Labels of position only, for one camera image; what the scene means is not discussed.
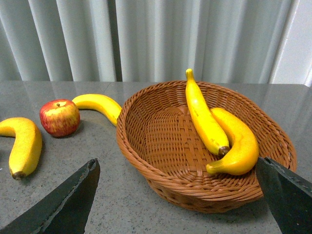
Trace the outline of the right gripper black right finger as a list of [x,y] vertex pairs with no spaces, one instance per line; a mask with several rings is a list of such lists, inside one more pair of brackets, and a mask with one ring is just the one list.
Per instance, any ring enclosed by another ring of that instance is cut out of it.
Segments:
[[312,232],[312,184],[271,158],[260,157],[256,177],[283,234]]

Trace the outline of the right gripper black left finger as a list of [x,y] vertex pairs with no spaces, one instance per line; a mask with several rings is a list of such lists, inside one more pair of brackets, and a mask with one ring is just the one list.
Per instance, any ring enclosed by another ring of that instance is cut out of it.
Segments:
[[83,234],[98,187],[100,165],[91,159],[2,234]]

